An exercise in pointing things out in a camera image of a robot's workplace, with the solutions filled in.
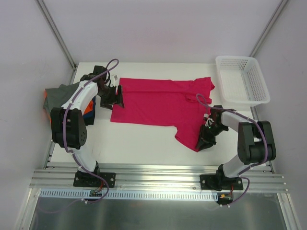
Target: red t-shirt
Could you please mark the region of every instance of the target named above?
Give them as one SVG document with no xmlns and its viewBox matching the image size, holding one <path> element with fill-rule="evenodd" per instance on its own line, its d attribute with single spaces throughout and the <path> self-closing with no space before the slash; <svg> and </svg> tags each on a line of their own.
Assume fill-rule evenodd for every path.
<svg viewBox="0 0 307 230">
<path fill-rule="evenodd" d="M 196 100 L 201 93 L 211 103 L 211 78 L 147 80 L 120 78 L 125 108 L 114 105 L 112 122 L 175 126 L 175 138 L 194 151 L 206 108 Z"/>
</svg>

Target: folded cloth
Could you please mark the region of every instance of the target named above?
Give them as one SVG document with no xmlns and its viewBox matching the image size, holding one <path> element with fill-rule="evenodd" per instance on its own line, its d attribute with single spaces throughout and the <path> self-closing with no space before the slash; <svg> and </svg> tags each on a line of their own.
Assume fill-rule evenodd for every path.
<svg viewBox="0 0 307 230">
<path fill-rule="evenodd" d="M 148 80 L 120 78 L 125 108 L 114 105 L 112 122 L 175 126 L 175 138 L 195 149 L 206 108 L 198 103 L 201 93 L 211 103 L 211 78 L 196 80 Z"/>
</svg>

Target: red fabric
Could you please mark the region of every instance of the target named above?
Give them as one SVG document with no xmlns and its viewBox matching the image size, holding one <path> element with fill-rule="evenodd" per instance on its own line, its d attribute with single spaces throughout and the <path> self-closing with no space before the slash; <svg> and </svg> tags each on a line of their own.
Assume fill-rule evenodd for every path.
<svg viewBox="0 0 307 230">
<path fill-rule="evenodd" d="M 113 107 L 112 122 L 175 126 L 175 138 L 195 149 L 206 108 L 196 100 L 201 93 L 211 103 L 211 78 L 196 80 L 147 80 L 120 78 L 125 108 Z"/>
</svg>

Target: gray cloth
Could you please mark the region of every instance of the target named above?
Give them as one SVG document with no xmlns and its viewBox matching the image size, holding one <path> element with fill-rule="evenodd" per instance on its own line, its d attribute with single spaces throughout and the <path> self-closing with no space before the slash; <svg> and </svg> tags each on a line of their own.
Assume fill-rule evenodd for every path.
<svg viewBox="0 0 307 230">
<path fill-rule="evenodd" d="M 79 82 L 73 85 L 60 85 L 58 88 L 46 89 L 47 97 L 45 98 L 43 108 L 50 116 L 52 108 L 60 108 L 66 103 L 79 87 Z"/>
</svg>

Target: metal frame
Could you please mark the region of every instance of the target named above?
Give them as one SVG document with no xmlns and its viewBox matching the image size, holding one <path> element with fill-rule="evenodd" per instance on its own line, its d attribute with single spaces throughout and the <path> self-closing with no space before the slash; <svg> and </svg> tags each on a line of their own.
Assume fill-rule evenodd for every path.
<svg viewBox="0 0 307 230">
<path fill-rule="evenodd" d="M 64 52 L 69 64 L 74 69 L 70 79 L 73 83 L 77 65 L 67 49 L 44 0 L 35 0 L 41 9 L 51 31 L 57 39 L 59 46 Z M 254 57 L 266 37 L 270 33 L 272 27 L 276 23 L 280 14 L 284 10 L 289 0 L 281 0 L 268 24 L 261 33 L 250 56 Z M 257 111 L 251 108 L 253 117 L 258 119 Z M 55 144 L 50 143 L 48 156 L 44 165 L 44 169 L 36 170 L 30 183 L 30 192 L 23 211 L 23 218 L 18 222 L 19 229 L 29 229 L 34 214 L 37 199 L 41 192 L 41 188 L 65 188 L 77 189 L 72 186 L 74 174 L 77 170 L 75 163 L 54 163 L 50 162 Z M 112 190 L 127 191 L 168 191 L 173 192 L 196 192 L 200 190 L 200 174 L 214 174 L 217 166 L 161 166 L 161 165 L 131 165 L 131 164 L 99 164 L 105 172 L 114 172 L 117 174 L 116 187 Z M 290 198 L 289 188 L 284 177 L 281 174 L 274 174 L 272 164 L 258 166 L 244 174 L 250 178 L 251 185 L 249 193 L 277 193 L 282 208 L 283 216 L 288 229 L 298 229 L 299 222 L 293 209 Z"/>
</svg>

